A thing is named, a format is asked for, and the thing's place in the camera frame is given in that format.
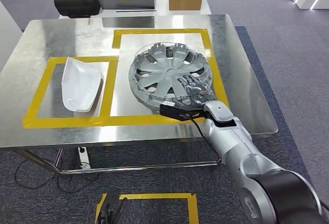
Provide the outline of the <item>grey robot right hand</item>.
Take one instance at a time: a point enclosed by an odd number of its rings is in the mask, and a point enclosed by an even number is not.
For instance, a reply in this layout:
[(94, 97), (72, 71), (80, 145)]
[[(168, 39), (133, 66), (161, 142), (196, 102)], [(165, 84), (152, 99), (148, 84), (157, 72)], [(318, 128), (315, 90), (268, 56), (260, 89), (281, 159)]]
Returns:
[(177, 79), (186, 92), (185, 105), (190, 108), (201, 108), (208, 101), (214, 101), (216, 96), (208, 82), (201, 82), (198, 77), (186, 74)]

